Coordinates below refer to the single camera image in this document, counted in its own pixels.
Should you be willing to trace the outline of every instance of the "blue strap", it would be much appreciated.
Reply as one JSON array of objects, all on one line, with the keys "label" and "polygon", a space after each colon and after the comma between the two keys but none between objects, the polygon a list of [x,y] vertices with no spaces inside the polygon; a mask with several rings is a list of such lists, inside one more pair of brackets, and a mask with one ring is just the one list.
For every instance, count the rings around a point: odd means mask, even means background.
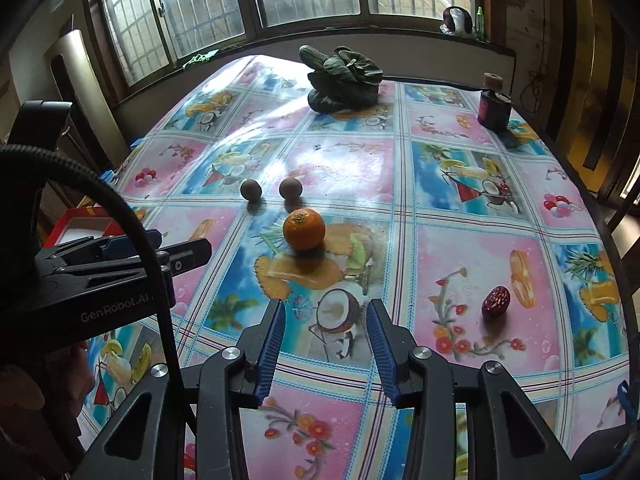
[{"label": "blue strap", "polygon": [[598,480],[599,478],[603,478],[608,475],[617,468],[620,464],[622,464],[626,457],[628,456],[633,443],[636,440],[636,429],[638,427],[638,412],[632,406],[631,402],[628,398],[629,393],[629,385],[626,381],[622,381],[618,385],[618,400],[620,402],[620,406],[625,410],[627,420],[631,421],[631,428],[629,430],[629,436],[627,437],[625,444],[622,448],[622,452],[618,455],[615,462],[611,464],[609,467],[604,469],[599,469],[598,471],[594,471],[593,473],[585,473],[580,475],[580,480]]}]

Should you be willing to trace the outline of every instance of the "mandarin orange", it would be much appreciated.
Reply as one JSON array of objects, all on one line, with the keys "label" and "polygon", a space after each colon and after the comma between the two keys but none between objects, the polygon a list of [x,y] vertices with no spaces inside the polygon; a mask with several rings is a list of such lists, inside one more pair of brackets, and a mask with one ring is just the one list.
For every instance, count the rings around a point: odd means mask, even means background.
[{"label": "mandarin orange", "polygon": [[324,240],[324,232],[324,220],[308,207],[293,211],[282,225],[284,239],[297,251],[308,251],[318,247]]}]

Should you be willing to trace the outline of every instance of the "windowsill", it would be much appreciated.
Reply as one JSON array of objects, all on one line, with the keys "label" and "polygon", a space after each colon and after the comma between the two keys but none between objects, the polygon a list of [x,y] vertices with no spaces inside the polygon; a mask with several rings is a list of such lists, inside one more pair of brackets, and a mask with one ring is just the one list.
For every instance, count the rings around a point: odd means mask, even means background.
[{"label": "windowsill", "polygon": [[[408,36],[423,36],[423,37],[427,37],[427,38],[434,38],[434,39],[438,39],[438,40],[443,40],[443,41],[453,41],[455,43],[464,43],[464,44],[468,44],[471,46],[476,46],[478,48],[482,48],[485,50],[491,50],[492,52],[495,52],[496,54],[501,54],[504,56],[511,56],[511,57],[516,57],[516,53],[514,50],[504,47],[504,46],[498,46],[495,44],[491,44],[491,43],[483,43],[481,41],[478,40],[473,40],[471,38],[459,38],[457,36],[450,36],[448,34],[442,34],[440,32],[431,32],[428,30],[413,30],[413,29],[406,29],[406,28],[381,28],[381,27],[327,27],[321,30],[311,30],[311,31],[305,31],[305,32],[296,32],[293,34],[285,34],[282,36],[278,36],[277,38],[266,38],[264,40],[257,40],[257,41],[251,41],[251,42],[246,42],[246,43],[236,43],[233,46],[230,46],[224,50],[221,50],[220,52],[218,52],[214,57],[211,58],[211,60],[220,60],[220,59],[224,59],[225,57],[230,57],[230,56],[234,56],[237,55],[238,53],[241,53],[244,50],[249,50],[252,48],[256,48],[256,47],[260,47],[263,45],[267,45],[267,44],[272,44],[272,43],[277,43],[279,41],[285,41],[285,40],[294,40],[295,38],[308,38],[310,36],[330,36],[333,34],[338,34],[338,33],[348,33],[348,34],[405,34]],[[215,45],[212,45],[211,47],[209,47],[209,49],[214,49]],[[138,95],[139,93],[148,90],[149,88],[160,84],[161,82],[165,82],[169,79],[171,79],[172,77],[178,75],[179,73],[183,72],[182,67],[180,68],[175,68],[173,71],[163,75],[162,77],[158,78],[157,80],[149,83],[148,85],[136,90],[135,92],[133,92],[131,95],[129,95],[128,97],[124,98],[119,104],[117,104],[114,108],[118,108],[121,104],[127,102],[128,100],[132,99],[133,97],[135,97],[136,95]]]}]

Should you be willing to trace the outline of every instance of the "jar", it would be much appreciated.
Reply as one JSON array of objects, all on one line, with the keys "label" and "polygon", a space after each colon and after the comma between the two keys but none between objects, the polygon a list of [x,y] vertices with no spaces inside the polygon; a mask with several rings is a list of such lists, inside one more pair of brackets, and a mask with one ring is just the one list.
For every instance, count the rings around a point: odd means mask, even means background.
[{"label": "jar", "polygon": [[478,108],[478,122],[496,133],[507,130],[511,115],[511,99],[501,93],[503,81],[498,75],[485,73]]}]

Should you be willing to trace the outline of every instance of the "table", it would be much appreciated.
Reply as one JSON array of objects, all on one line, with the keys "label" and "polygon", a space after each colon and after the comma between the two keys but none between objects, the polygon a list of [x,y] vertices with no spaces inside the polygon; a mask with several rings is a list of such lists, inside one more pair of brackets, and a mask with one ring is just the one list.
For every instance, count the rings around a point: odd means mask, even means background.
[{"label": "table", "polygon": [[[622,424],[629,355],[612,261],[533,129],[513,112],[503,142],[476,120],[479,92],[390,80],[371,109],[318,115],[307,72],[261,56],[229,63],[159,121],[114,183],[163,244],[212,245],[208,266],[174,279],[183,365],[232,345],[268,298],[285,302],[271,395],[242,413],[251,479],[402,477],[412,410],[382,393],[362,315],[372,298],[450,362],[503,362],[570,456]],[[326,222],[321,261],[300,262],[283,240],[288,176]],[[246,178],[263,188],[258,207],[239,194]],[[488,326],[481,305],[496,286],[511,303]],[[157,332],[151,317],[92,340],[97,386],[83,413],[94,428],[162,361]],[[193,466],[193,435],[185,457]]]}]

